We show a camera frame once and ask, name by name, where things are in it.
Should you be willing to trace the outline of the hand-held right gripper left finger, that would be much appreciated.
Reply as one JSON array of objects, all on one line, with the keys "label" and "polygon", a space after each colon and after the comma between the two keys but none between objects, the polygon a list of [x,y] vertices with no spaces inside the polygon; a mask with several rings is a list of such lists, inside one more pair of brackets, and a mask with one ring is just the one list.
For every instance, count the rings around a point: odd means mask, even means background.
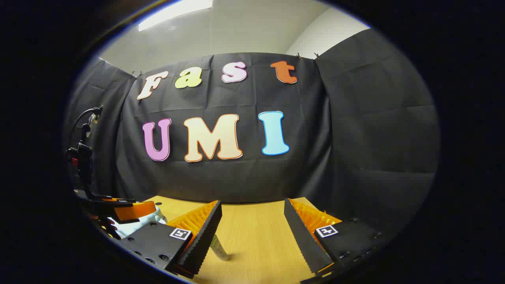
[{"label": "hand-held right gripper left finger", "polygon": [[221,217],[221,201],[213,201],[166,224],[148,221],[120,243],[158,269],[193,278],[206,258]]}]

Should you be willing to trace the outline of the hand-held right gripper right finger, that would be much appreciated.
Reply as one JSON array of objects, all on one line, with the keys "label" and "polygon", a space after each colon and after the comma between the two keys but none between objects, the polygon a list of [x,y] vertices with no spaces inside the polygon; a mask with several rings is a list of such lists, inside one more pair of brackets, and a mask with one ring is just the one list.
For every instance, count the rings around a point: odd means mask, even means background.
[{"label": "hand-held right gripper right finger", "polygon": [[381,231],[359,218],[337,219],[292,198],[284,200],[284,216],[312,273],[341,275],[385,245]]}]

